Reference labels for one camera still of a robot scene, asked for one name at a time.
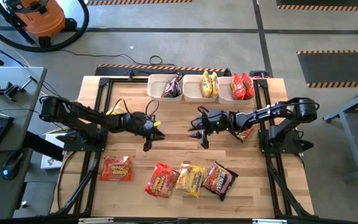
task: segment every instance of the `white container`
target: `white container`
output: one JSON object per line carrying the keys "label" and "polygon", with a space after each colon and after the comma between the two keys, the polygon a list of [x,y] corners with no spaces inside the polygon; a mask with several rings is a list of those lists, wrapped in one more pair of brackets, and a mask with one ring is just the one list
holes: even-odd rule
{"label": "white container", "polygon": [[203,78],[202,75],[185,75],[183,77],[183,95],[187,102],[215,102],[217,96],[211,98],[205,98],[201,94],[200,82]]}
{"label": "white container", "polygon": [[225,105],[246,105],[251,103],[254,100],[252,97],[249,100],[235,100],[231,95],[230,84],[233,81],[233,77],[219,77],[218,78],[218,89],[219,89],[219,98],[218,101],[220,104]]}
{"label": "white container", "polygon": [[164,102],[179,102],[183,98],[183,86],[182,81],[179,82],[179,86],[182,89],[182,94],[175,98],[161,97],[164,92],[167,82],[173,80],[176,74],[153,74],[149,76],[149,82],[147,83],[147,94],[153,100],[159,100]]}

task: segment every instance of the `desk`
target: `desk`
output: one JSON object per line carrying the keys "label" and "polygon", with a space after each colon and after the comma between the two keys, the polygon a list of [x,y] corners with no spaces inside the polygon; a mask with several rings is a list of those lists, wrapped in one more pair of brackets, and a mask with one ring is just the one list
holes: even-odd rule
{"label": "desk", "polygon": [[[84,77],[78,101],[93,108],[100,77]],[[272,103],[287,100],[284,81],[268,79]],[[110,105],[119,98],[126,100],[131,111],[144,111],[149,97],[145,83],[116,83]],[[164,141],[153,143],[149,152],[143,152],[144,140],[129,133],[109,134],[105,156],[132,156],[133,176],[130,182],[97,181],[92,217],[194,217],[194,218],[255,218],[274,217],[265,157],[260,153],[257,140],[259,125],[249,139],[241,144],[229,133],[210,136],[209,149],[203,149],[198,140],[188,137],[190,121],[196,118],[199,103],[164,103],[156,112],[158,127],[165,135]],[[244,106],[210,103],[207,108],[225,111],[251,112],[256,109],[253,102]],[[84,153],[76,153],[68,162],[60,186],[60,200],[65,203],[78,186]],[[163,162],[179,170],[182,162],[206,167],[214,161],[239,174],[224,202],[217,195],[202,189],[201,197],[194,198],[175,190],[170,199],[155,198],[144,192],[156,162]],[[101,159],[98,174],[103,168]],[[310,213],[313,207],[302,163],[294,155],[283,154],[287,184],[296,199]],[[84,209],[88,188],[84,190],[81,212]],[[283,209],[282,194],[278,188],[280,207]],[[51,212],[57,211],[57,200]]]}
{"label": "desk", "polygon": [[[25,93],[18,93],[15,97],[17,100],[15,103],[4,96],[0,96],[0,110],[4,108],[30,108],[34,110],[46,72],[47,70],[45,68],[0,67],[1,88],[5,88],[8,82],[22,86],[29,80],[27,78],[29,75],[39,81],[38,85],[36,83],[28,85],[25,88]],[[14,180],[2,179],[2,166],[11,151],[22,146],[32,117],[32,112],[7,110],[2,113],[14,117],[15,120],[9,132],[0,143],[0,219],[12,218],[32,155],[32,150],[25,150],[17,177]]]}

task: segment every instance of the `floor mat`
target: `floor mat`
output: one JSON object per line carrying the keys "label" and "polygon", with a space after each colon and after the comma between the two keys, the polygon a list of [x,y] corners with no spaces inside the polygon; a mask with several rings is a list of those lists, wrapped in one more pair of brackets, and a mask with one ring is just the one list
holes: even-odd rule
{"label": "floor mat", "polygon": [[171,67],[171,66],[158,66],[158,65],[111,65],[102,64],[96,69],[95,76],[119,76],[128,74],[128,71],[133,70],[135,76],[148,75],[148,74],[164,74],[183,72],[185,75],[202,75],[205,70],[208,72],[216,72],[219,77],[231,76],[231,72],[227,68],[193,68],[193,67]]}
{"label": "floor mat", "polygon": [[309,88],[358,87],[358,50],[298,51]]}
{"label": "floor mat", "polygon": [[111,6],[123,4],[186,3],[193,0],[89,0],[89,6]]}
{"label": "floor mat", "polygon": [[279,9],[358,11],[358,0],[276,0]]}

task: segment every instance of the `snack bag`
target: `snack bag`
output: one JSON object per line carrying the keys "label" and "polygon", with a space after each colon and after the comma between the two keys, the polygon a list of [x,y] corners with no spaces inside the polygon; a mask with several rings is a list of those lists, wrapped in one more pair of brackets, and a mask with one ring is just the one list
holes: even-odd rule
{"label": "snack bag", "polygon": [[212,75],[209,76],[209,79],[211,80],[211,84],[212,84],[212,93],[209,97],[218,96],[219,95],[218,74],[216,74],[216,72],[213,72]]}
{"label": "snack bag", "polygon": [[164,92],[161,97],[175,98],[181,95],[180,80],[183,78],[183,73],[177,73],[176,77],[165,84]]}
{"label": "snack bag", "polygon": [[254,127],[251,126],[249,129],[246,129],[246,130],[244,130],[243,132],[239,133],[239,134],[237,135],[237,137],[240,138],[241,141],[245,141],[245,140],[248,138],[248,136],[251,134],[253,128],[254,128]]}
{"label": "snack bag", "polygon": [[212,166],[211,171],[204,180],[203,187],[208,189],[210,192],[219,195],[223,202],[226,194],[229,192],[231,185],[236,180],[238,175],[217,162]]}
{"label": "snack bag", "polygon": [[235,100],[243,100],[246,95],[246,88],[238,74],[234,74],[233,81],[230,85],[231,95]]}
{"label": "snack bag", "polygon": [[201,95],[205,98],[209,97],[212,93],[212,83],[207,71],[204,71],[203,78],[200,81],[200,90]]}
{"label": "snack bag", "polygon": [[254,82],[246,73],[242,74],[241,79],[244,84],[244,87],[246,88],[246,95],[244,99],[249,100],[254,97]]}
{"label": "snack bag", "polygon": [[100,180],[131,180],[132,167],[129,156],[106,157]]}
{"label": "snack bag", "polygon": [[117,115],[123,113],[126,113],[125,104],[122,100],[120,100],[120,102],[118,102],[117,105],[114,108],[111,108],[106,114]]}
{"label": "snack bag", "polygon": [[198,198],[200,196],[204,174],[205,168],[182,163],[176,188],[181,189],[185,194]]}
{"label": "snack bag", "polygon": [[172,194],[173,187],[177,181],[179,173],[169,166],[158,162],[152,178],[144,189],[149,195],[154,197],[169,198]]}

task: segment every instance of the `computer mouse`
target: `computer mouse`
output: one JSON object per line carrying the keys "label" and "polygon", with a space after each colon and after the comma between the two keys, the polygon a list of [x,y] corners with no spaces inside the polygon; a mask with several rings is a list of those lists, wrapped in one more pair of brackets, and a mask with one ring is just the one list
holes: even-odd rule
{"label": "computer mouse", "polygon": [[4,167],[2,168],[2,177],[5,180],[12,180],[16,177],[17,173],[19,172],[20,163],[23,158],[23,152],[19,149],[6,159],[4,163]]}

